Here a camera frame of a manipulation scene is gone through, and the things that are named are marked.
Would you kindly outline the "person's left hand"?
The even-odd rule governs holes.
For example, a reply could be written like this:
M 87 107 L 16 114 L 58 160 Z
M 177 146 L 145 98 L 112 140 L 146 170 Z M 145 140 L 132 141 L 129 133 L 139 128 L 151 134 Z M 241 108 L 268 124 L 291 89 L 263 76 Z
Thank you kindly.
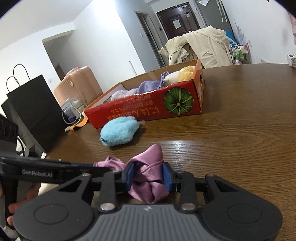
M 40 187 L 41 187 L 41 183 L 35 183 L 31 187 L 31 189 L 27 192 L 26 197 L 24 198 L 24 200 L 21 200 L 21 201 L 18 201 L 16 203 L 12 203 L 12 204 L 9 205 L 9 212 L 12 215 L 7 218 L 7 222 L 8 222 L 8 224 L 10 226 L 13 226 L 13 218 L 14 218 L 13 215 L 17 211 L 17 209 L 19 209 L 19 207 L 22 206 L 27 201 L 30 201 L 33 198 L 37 197 Z

